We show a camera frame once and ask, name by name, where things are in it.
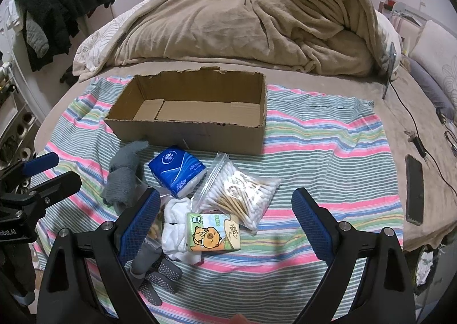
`gray sock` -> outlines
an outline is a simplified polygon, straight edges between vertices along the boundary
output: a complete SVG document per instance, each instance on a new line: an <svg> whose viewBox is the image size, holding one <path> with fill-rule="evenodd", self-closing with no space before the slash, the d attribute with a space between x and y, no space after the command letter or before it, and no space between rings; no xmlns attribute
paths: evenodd
<svg viewBox="0 0 457 324"><path fill-rule="evenodd" d="M49 43L43 29L27 12L26 14L27 44L33 48L38 58L42 58L49 50Z"/></svg>

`smartphone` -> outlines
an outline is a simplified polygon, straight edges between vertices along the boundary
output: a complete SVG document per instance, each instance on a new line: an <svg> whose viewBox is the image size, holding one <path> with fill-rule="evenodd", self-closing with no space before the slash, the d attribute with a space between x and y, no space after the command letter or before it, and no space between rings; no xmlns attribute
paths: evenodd
<svg viewBox="0 0 457 324"><path fill-rule="evenodd" d="M406 155L406 220L420 226L424 222L424 173L422 163Z"/></svg>

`cartoon bear illustration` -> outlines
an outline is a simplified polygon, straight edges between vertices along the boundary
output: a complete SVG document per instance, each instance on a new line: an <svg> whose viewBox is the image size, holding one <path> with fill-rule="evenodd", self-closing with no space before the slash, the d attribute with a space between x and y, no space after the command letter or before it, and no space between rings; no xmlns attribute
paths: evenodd
<svg viewBox="0 0 457 324"><path fill-rule="evenodd" d="M207 249L216 248L222 241L221 235L214 227L202 228L195 226L193 238L196 245Z"/></svg>

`bed frame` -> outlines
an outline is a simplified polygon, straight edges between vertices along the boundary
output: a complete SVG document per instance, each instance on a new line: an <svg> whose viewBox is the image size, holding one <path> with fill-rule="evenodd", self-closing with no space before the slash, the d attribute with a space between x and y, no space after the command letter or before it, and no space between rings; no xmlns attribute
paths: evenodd
<svg viewBox="0 0 457 324"><path fill-rule="evenodd" d="M434 23L437 23L440 25L444 30L446 30L448 33L452 34L457 38L457 34L449 29L446 25L442 24L441 22L435 20L433 17L430 17L428 14L425 14L413 7L410 7L406 5L405 3L401 1L397 1L394 6L392 7L392 16L399 16L399 17L405 17L408 20L411 21L411 18L414 20L413 22L416 22L418 26L424 25L427 21L432 20Z"/></svg>

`blue tissue pack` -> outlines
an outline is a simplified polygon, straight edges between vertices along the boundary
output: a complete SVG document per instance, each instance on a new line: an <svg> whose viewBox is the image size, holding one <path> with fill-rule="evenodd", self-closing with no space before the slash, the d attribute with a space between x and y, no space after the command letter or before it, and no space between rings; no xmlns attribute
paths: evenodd
<svg viewBox="0 0 457 324"><path fill-rule="evenodd" d="M152 174L161 186L178 199L190 194L206 174L206 167L195 156L172 146L149 163Z"/></svg>

